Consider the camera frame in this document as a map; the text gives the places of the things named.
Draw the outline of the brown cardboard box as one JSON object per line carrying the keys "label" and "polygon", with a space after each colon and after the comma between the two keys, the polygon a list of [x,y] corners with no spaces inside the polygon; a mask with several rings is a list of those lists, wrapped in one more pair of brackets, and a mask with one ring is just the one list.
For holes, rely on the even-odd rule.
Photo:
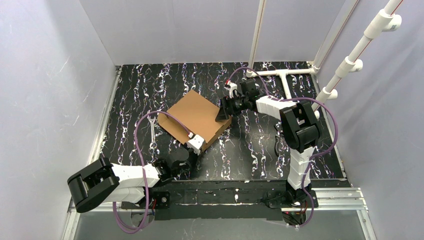
{"label": "brown cardboard box", "polygon": [[219,107],[194,90],[190,90],[166,112],[159,113],[158,124],[180,143],[189,141],[188,129],[204,139],[201,152],[209,148],[231,125],[232,120],[215,121]]}

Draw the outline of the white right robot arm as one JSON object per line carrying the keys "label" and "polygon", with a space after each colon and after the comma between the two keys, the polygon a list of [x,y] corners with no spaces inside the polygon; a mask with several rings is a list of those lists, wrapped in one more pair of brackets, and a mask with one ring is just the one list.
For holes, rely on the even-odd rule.
{"label": "white right robot arm", "polygon": [[322,135],[312,105],[302,100],[294,102],[260,93],[251,79],[239,84],[230,80],[224,83],[228,95],[220,99],[216,122],[229,120],[244,110],[279,119],[282,136],[290,150],[290,171],[287,178],[289,189],[310,189],[310,158]]}

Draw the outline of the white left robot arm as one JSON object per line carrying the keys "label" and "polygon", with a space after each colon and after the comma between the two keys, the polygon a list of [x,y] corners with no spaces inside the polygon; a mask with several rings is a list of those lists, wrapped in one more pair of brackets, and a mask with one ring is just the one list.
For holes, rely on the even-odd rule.
{"label": "white left robot arm", "polygon": [[177,148],[145,166],[111,163],[102,157],[71,175],[67,185],[78,213],[86,213],[103,203],[139,204],[146,188],[168,184],[178,175],[196,167],[200,155],[193,149]]}

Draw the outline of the black handled pliers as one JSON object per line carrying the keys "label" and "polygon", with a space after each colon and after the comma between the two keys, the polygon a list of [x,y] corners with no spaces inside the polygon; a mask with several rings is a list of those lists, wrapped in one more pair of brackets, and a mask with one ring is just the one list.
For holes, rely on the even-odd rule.
{"label": "black handled pliers", "polygon": [[274,153],[278,158],[280,156],[290,154],[290,148],[288,147],[281,131],[277,131],[275,135]]}

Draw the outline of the white PVC pipe frame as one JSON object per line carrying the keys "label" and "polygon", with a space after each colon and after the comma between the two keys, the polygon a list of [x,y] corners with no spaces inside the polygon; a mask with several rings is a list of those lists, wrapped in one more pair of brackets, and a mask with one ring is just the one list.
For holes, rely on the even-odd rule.
{"label": "white PVC pipe frame", "polygon": [[[248,78],[255,78],[255,77],[264,77],[264,76],[277,76],[280,77],[281,83],[283,85],[285,98],[291,99],[291,93],[289,90],[289,85],[287,82],[287,76],[288,75],[301,75],[301,74],[310,74],[310,75],[316,75],[320,69],[323,63],[326,60],[326,57],[329,55],[332,47],[336,43],[337,38],[341,34],[344,26],[348,22],[350,16],[354,12],[356,6],[358,5],[358,0],[350,0],[347,5],[348,12],[344,13],[341,17],[340,24],[335,27],[335,30],[337,33],[334,35],[330,35],[329,33],[324,39],[324,42],[321,44],[315,58],[313,61],[310,61],[310,67],[306,69],[276,69],[276,70],[267,70],[267,71],[259,71],[258,73],[254,73],[252,70],[248,70],[246,72],[246,76]],[[248,60],[248,67],[252,68],[254,65],[254,60],[256,56],[257,46],[259,42],[259,36],[260,31],[262,27],[262,21],[265,15],[265,8],[266,8],[267,2],[265,0],[260,0],[257,10],[257,17],[255,22],[255,28],[253,32],[253,40],[251,44],[251,50],[250,50],[250,56]]]}

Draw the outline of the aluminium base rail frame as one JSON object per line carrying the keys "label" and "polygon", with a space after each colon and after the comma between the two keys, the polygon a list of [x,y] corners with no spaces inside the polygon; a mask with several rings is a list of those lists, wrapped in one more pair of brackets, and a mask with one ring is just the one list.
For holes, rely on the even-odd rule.
{"label": "aluminium base rail frame", "polygon": [[289,200],[283,180],[179,180],[152,189],[149,214],[156,221],[179,219],[287,220],[314,211],[367,210],[360,188],[347,180],[313,180],[312,198]]}

